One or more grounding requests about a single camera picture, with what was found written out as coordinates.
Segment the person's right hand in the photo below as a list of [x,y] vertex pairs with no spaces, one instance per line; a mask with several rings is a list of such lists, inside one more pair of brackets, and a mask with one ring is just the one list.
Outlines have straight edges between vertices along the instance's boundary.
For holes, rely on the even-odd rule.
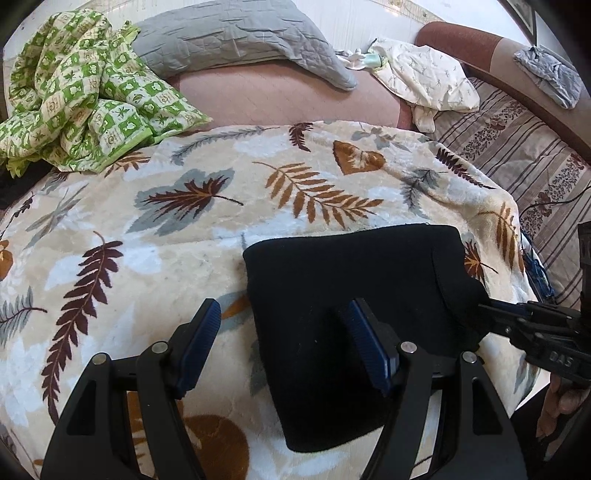
[[567,386],[558,375],[550,375],[543,408],[537,422],[536,437],[543,439],[553,434],[560,415],[575,412],[589,396],[590,389],[577,390]]

